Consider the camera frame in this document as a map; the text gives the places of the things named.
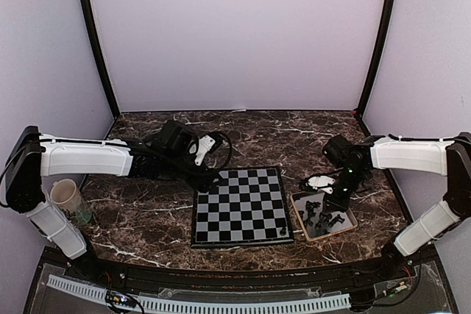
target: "dark brown marble surface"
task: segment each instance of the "dark brown marble surface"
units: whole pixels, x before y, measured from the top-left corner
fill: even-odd
[[[289,198],[299,179],[329,171],[321,147],[334,135],[354,142],[363,134],[345,112],[186,112],[122,115],[110,138],[143,138],[170,119],[200,134],[221,130],[234,144],[230,167],[279,165]],[[220,163],[222,156],[216,158]],[[193,191],[183,181],[156,182],[114,176],[89,176],[83,196],[93,220],[82,230],[101,258],[206,271],[254,271],[348,263],[380,255],[381,246],[406,225],[384,175],[376,171],[367,191],[352,197],[358,227],[323,240],[306,242],[289,202],[295,242],[283,246],[191,249]]]

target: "chessboard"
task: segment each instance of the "chessboard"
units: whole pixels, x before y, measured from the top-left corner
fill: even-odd
[[[208,193],[195,193],[191,246],[223,248],[294,242],[277,167],[230,169]]]

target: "black chessboard frame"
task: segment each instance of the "black chessboard frame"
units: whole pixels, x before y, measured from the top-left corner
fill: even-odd
[[[280,237],[273,237],[273,238],[267,238],[267,239],[253,239],[253,240],[218,240],[218,241],[196,241],[196,225],[197,225],[197,216],[198,216],[198,198],[201,197],[199,192],[194,193],[194,207],[193,207],[193,216],[192,216],[192,225],[191,225],[191,248],[195,249],[217,249],[217,248],[228,248],[232,246],[272,246],[272,245],[284,245],[284,244],[290,244],[294,242],[294,233],[291,225],[291,219],[289,216],[289,208],[288,208],[288,202],[285,194],[285,190],[283,187],[283,180],[281,176],[281,169],[278,166],[259,166],[259,167],[243,167],[243,168],[227,168],[224,169],[223,171],[226,171],[227,173],[230,173],[231,171],[255,171],[255,170],[276,170],[276,177],[277,177],[277,182],[280,187],[279,191],[281,194],[281,199],[277,200],[282,204],[282,207],[279,208],[279,210],[283,210],[284,214],[284,220],[286,221],[286,236],[283,238]],[[209,198],[209,195],[206,195],[206,193],[203,193],[202,196],[206,196]]]

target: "black metal bar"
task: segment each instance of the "black metal bar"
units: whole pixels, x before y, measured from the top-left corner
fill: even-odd
[[[366,106],[368,105],[369,97],[371,96],[373,85],[375,83],[376,74],[378,73],[378,68],[380,66],[381,55],[383,54],[384,43],[386,42],[389,22],[391,20],[393,4],[394,0],[384,0],[375,48],[373,49],[368,74],[366,75],[365,85],[363,86],[363,92],[361,93],[358,107],[355,110],[361,117],[365,113]]]
[[[358,122],[358,125],[360,126],[361,131],[365,134],[365,136],[370,136],[371,132],[369,131],[368,126],[366,126],[365,122],[363,121],[361,115],[357,113],[355,114],[355,118]],[[397,185],[396,179],[394,178],[389,169],[385,169],[383,172],[386,179],[388,180],[389,185],[391,186],[394,196],[396,196],[397,203],[399,204],[399,207],[403,212],[404,218],[406,219],[408,224],[411,224],[412,222],[414,222],[414,219],[412,218],[411,211],[407,207],[403,194],[400,192],[399,185]]]
[[[82,4],[83,18],[85,19],[85,25],[87,27],[88,39],[90,41],[91,50],[95,58],[96,68],[98,69],[98,74],[102,81],[103,90],[105,90],[105,95],[108,100],[108,105],[110,106],[111,113],[114,118],[117,118],[120,114],[118,102],[116,101],[115,94],[113,92],[113,87],[111,86],[110,77],[105,65],[105,59],[102,53],[102,47],[98,39],[98,32],[96,31],[95,20],[93,18],[93,11],[91,7],[90,0],[80,0]]]

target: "white wall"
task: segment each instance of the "white wall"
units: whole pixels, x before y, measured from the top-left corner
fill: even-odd
[[[79,0],[0,0],[0,68],[0,163],[27,125],[105,136],[112,116]],[[22,313],[45,241],[11,210],[0,209],[0,230],[0,312]]]
[[[358,103],[383,0],[92,0],[119,107]]]
[[[396,0],[365,120],[372,133],[440,137],[471,131],[471,0]],[[415,218],[446,179],[395,171]],[[471,223],[437,243],[460,312],[471,312]]]

